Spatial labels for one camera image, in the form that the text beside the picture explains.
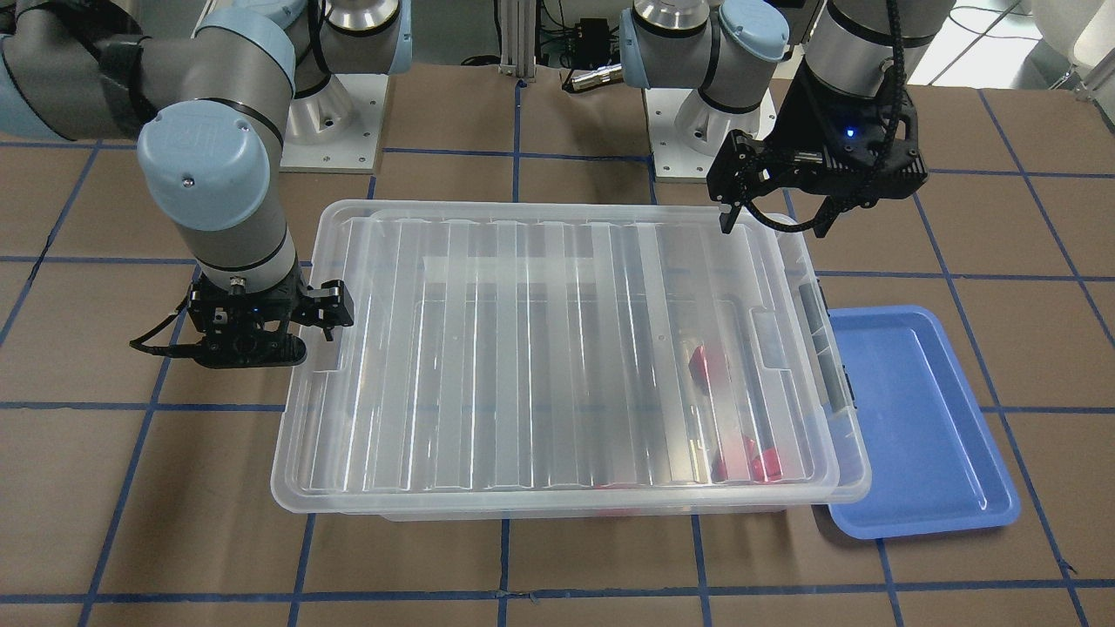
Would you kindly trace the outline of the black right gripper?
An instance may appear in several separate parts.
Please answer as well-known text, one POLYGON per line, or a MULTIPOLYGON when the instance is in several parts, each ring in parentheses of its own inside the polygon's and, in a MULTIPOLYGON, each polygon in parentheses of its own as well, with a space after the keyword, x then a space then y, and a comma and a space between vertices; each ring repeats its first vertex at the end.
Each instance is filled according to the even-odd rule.
POLYGON ((248 292, 245 280, 227 289, 200 278, 185 298, 185 310, 202 334, 187 347, 190 360, 211 369, 293 367, 306 361, 307 347, 290 326, 317 327, 327 341, 337 327, 353 325, 352 297, 342 280, 319 288, 304 282, 302 270, 291 270, 277 284, 248 292))

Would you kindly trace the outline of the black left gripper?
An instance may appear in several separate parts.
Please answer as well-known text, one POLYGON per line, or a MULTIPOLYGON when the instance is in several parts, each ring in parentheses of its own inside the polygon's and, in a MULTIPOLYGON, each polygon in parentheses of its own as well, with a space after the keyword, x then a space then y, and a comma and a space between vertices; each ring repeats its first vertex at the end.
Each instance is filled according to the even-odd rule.
POLYGON ((764 139, 730 131, 707 174, 708 195, 720 202, 720 231, 733 233, 741 199, 776 189, 826 196, 813 234, 828 235, 849 210, 849 197, 905 199, 929 177, 917 143, 917 108, 895 73, 865 97, 844 94, 799 68, 764 139))

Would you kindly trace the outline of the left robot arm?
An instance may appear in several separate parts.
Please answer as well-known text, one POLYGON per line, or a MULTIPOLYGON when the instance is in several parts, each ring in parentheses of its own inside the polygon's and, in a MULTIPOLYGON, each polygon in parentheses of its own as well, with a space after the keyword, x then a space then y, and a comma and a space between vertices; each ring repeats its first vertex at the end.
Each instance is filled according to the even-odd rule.
MULTIPOLYGON (((706 176, 720 229, 741 213, 777 232, 824 238, 842 214, 912 196, 929 176, 908 76, 940 32, 951 1, 824 1, 764 138, 740 127, 706 134, 706 176)), ((624 79, 694 91, 705 110, 760 109, 795 44, 768 1, 633 1, 618 23, 624 79)))

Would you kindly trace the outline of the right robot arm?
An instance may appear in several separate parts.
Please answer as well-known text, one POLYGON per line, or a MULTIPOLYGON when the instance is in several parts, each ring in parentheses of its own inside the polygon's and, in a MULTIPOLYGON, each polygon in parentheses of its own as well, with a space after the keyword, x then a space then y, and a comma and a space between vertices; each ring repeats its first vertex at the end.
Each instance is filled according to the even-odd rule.
POLYGON ((151 196, 198 262, 178 303, 194 344, 132 349, 212 369, 306 360, 292 325, 352 325, 341 280, 307 284, 277 175, 294 102, 339 74, 403 74, 408 1, 235 1, 187 38, 112 1, 4 1, 3 132, 132 139, 151 196))

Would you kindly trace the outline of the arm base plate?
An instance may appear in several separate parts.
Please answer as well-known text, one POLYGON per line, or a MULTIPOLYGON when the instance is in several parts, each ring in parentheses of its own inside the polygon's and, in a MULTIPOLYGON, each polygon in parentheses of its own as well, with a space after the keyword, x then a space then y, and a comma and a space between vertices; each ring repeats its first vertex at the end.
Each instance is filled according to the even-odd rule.
POLYGON ((655 176, 661 182, 704 182, 730 131, 763 139, 777 119, 770 89, 745 114, 714 110, 694 89, 644 89, 655 176))
POLYGON ((287 173, 374 174, 389 77, 334 75, 290 106, 280 168, 287 173))

